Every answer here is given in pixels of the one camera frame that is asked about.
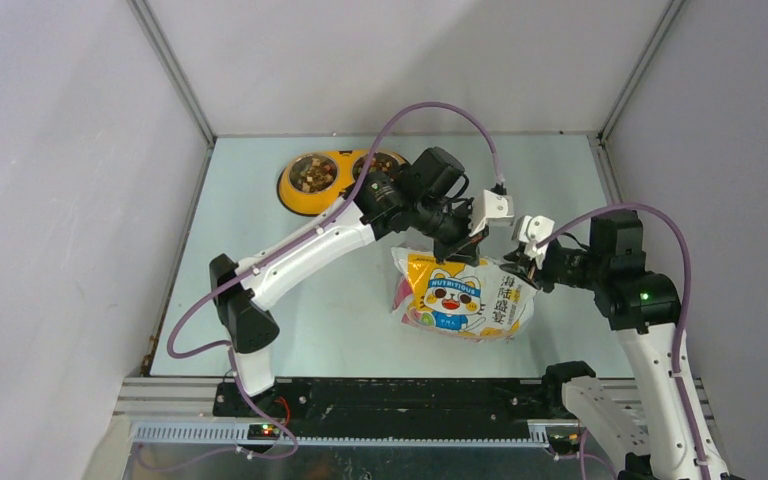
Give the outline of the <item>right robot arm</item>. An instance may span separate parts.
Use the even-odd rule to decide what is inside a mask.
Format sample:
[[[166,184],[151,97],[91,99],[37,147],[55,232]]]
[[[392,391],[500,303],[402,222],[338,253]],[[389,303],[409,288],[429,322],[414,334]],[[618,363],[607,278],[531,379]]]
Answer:
[[[674,234],[683,287],[646,266],[643,224],[650,213]],[[707,425],[686,348],[691,263],[683,233],[655,207],[621,203],[598,208],[557,226],[543,216],[517,220],[516,250],[504,270],[539,291],[555,286],[593,293],[599,313],[631,367],[646,423],[639,426],[603,393],[583,361],[551,365],[541,392],[545,411],[574,415],[581,438],[594,439],[618,479],[731,479],[727,461]]]

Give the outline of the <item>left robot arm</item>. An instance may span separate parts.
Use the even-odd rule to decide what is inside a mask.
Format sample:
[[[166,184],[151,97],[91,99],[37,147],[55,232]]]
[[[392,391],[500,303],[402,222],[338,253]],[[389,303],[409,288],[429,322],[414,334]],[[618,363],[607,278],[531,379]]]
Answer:
[[[466,179],[463,165],[440,147],[394,172],[370,171],[322,215],[257,256],[210,263],[213,300],[230,341],[237,402],[252,416],[264,416],[276,403],[269,348],[280,333],[271,308],[293,287],[338,258],[391,233],[414,229],[433,241],[435,260],[478,259],[491,214],[506,214],[494,192],[450,196]]]

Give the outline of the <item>yellow double pet bowl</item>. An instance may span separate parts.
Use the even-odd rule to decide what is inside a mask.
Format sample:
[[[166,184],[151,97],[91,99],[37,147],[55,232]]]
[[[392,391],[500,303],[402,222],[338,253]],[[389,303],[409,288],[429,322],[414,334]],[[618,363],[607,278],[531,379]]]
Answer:
[[[358,178],[367,150],[329,150],[303,154],[288,163],[277,181],[277,196],[290,212],[322,214]]]

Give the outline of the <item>pet food bag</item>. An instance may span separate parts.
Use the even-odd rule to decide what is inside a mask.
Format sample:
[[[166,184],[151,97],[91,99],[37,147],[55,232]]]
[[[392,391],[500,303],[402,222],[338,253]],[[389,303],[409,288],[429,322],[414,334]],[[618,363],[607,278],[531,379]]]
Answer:
[[[534,315],[537,290],[493,259],[439,263],[404,246],[391,254],[399,273],[393,312],[405,325],[480,342],[511,338]]]

